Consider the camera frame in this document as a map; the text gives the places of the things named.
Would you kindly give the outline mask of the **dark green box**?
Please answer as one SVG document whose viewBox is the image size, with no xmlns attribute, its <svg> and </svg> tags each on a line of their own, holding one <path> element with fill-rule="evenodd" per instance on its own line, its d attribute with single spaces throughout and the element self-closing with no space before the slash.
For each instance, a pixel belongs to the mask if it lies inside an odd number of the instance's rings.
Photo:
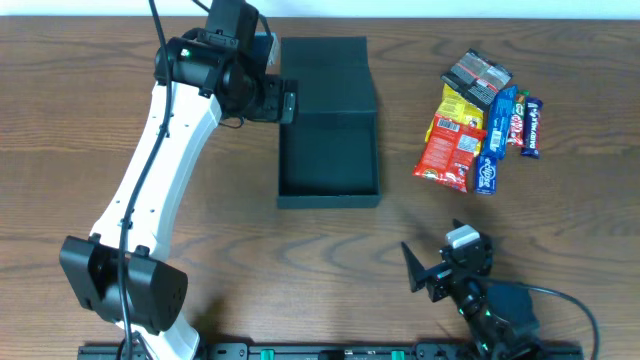
<svg viewBox="0 0 640 360">
<path fill-rule="evenodd" d="M 377 207 L 378 105 L 366 38 L 285 38 L 281 74 L 297 94 L 295 119 L 279 130 L 278 207 Z"/>
</svg>

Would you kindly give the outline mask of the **red snack bag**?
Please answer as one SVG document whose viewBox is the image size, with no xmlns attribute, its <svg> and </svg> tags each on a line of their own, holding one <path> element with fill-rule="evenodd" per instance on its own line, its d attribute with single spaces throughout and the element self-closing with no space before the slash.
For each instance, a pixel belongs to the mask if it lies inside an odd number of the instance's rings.
<svg viewBox="0 0 640 360">
<path fill-rule="evenodd" d="M 435 115 L 413 175 L 466 193 L 467 173 L 486 134 L 483 129 Z"/>
</svg>

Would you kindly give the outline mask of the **Haribo candy bag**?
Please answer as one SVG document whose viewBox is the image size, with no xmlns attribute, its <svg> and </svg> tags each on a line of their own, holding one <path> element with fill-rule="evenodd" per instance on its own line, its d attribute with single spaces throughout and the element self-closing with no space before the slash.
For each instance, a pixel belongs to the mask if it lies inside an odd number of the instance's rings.
<svg viewBox="0 0 640 360">
<path fill-rule="evenodd" d="M 497 94 L 512 78 L 511 71 L 474 49 L 469 49 L 441 75 L 446 85 L 483 111 L 489 109 Z"/>
</svg>

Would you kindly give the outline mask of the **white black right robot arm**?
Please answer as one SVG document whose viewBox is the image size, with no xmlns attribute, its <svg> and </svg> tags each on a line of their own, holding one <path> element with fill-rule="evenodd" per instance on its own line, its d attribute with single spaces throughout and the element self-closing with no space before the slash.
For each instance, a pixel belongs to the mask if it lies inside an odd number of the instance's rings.
<svg viewBox="0 0 640 360">
<path fill-rule="evenodd" d="M 401 248 L 411 291 L 425 289 L 433 303 L 451 299 L 470 329 L 479 359 L 544 357 L 529 292 L 488 279 L 494 253 L 489 237 L 481 234 L 465 245 L 442 247 L 442 261 L 429 269 L 406 243 Z"/>
</svg>

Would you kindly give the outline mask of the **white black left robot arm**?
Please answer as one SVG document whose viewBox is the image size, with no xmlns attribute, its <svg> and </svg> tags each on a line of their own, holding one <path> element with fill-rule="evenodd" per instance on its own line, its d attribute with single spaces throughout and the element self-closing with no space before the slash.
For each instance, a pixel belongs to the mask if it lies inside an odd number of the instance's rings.
<svg viewBox="0 0 640 360">
<path fill-rule="evenodd" d="M 219 126 L 295 117 L 294 83 L 267 71 L 278 41 L 266 18 L 235 0 L 206 13 L 203 27 L 161 39 L 148 118 L 124 177 L 88 237 L 67 237 L 59 253 L 80 305 L 123 330 L 118 359 L 198 354 L 200 335 L 182 312 L 188 278 L 168 264 L 194 166 Z"/>
</svg>

